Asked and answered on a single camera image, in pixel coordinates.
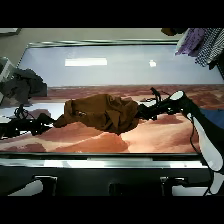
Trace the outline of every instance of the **pile of clothes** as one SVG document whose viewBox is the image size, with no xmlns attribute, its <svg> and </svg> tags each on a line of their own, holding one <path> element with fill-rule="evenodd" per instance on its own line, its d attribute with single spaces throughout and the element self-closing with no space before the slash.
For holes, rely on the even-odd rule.
<svg viewBox="0 0 224 224">
<path fill-rule="evenodd" d="M 46 97 L 47 84 L 33 70 L 15 68 L 10 78 L 0 82 L 0 92 L 8 98 L 15 98 L 21 104 L 28 104 L 31 97 Z"/>
<path fill-rule="evenodd" d="M 168 36 L 184 34 L 176 47 L 175 55 L 196 57 L 195 63 L 213 69 L 224 55 L 223 28 L 162 28 Z"/>
</svg>

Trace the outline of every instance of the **purple cloth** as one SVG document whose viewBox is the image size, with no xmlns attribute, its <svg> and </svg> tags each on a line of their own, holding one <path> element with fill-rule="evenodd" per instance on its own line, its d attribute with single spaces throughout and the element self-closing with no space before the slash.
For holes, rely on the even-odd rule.
<svg viewBox="0 0 224 224">
<path fill-rule="evenodd" d="M 190 28 L 183 44 L 175 55 L 190 54 L 203 41 L 205 30 L 206 28 Z"/>
</svg>

